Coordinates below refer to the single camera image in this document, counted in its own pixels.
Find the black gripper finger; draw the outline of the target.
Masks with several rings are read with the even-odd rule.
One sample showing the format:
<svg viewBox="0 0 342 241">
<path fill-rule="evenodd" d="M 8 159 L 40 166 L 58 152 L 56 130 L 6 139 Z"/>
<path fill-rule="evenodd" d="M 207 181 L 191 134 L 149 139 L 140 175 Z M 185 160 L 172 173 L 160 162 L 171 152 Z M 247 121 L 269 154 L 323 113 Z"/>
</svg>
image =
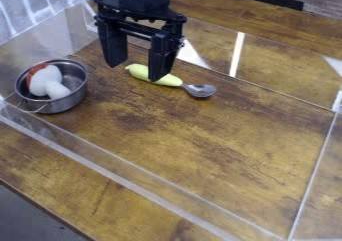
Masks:
<svg viewBox="0 0 342 241">
<path fill-rule="evenodd" d="M 116 23 L 101 18 L 96 19 L 96 24 L 104 59 L 108 66 L 114 68 L 128 58 L 127 34 Z"/>
<path fill-rule="evenodd" d="M 155 35 L 148 50 L 148 78 L 156 82 L 171 73 L 173 61 L 181 47 L 181 40 L 169 36 Z"/>
</svg>

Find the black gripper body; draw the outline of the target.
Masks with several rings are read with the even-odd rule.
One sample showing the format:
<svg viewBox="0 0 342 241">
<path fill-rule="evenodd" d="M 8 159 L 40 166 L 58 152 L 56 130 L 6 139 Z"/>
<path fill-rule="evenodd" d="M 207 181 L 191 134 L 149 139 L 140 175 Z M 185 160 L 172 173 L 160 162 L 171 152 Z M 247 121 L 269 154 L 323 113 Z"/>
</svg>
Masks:
<svg viewBox="0 0 342 241">
<path fill-rule="evenodd" d="M 101 18 L 116 23 L 120 31 L 144 38 L 155 35 L 183 39 L 187 17 L 169 8 L 171 0 L 94 0 Z"/>
</svg>

